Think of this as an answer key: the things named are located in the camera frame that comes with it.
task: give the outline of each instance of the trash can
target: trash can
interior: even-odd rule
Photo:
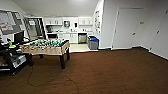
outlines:
[[[94,36],[88,37],[88,47],[90,50],[97,50],[99,46],[99,39]]]
[[[78,36],[78,43],[86,43],[87,35],[79,35]]]

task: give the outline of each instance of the bulletin board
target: bulletin board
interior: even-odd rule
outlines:
[[[0,10],[0,30],[3,35],[13,34],[22,29],[21,16],[18,12]]]

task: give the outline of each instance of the upper cabinet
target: upper cabinet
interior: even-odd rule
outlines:
[[[79,17],[79,25],[93,25],[92,17]]]
[[[44,18],[46,25],[62,25],[62,18]]]

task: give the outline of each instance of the floor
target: floor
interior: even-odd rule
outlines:
[[[70,44],[69,51],[70,53],[72,53],[72,52],[87,52],[91,50],[88,48],[87,44]]]

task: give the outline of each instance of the table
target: table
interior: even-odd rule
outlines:
[[[43,58],[43,54],[46,55],[59,55],[61,68],[65,69],[64,54],[67,54],[67,60],[70,60],[69,55],[69,40],[35,40],[23,45],[20,45],[22,53],[25,54],[28,62],[34,64],[31,59],[31,54],[39,54],[40,58]]]

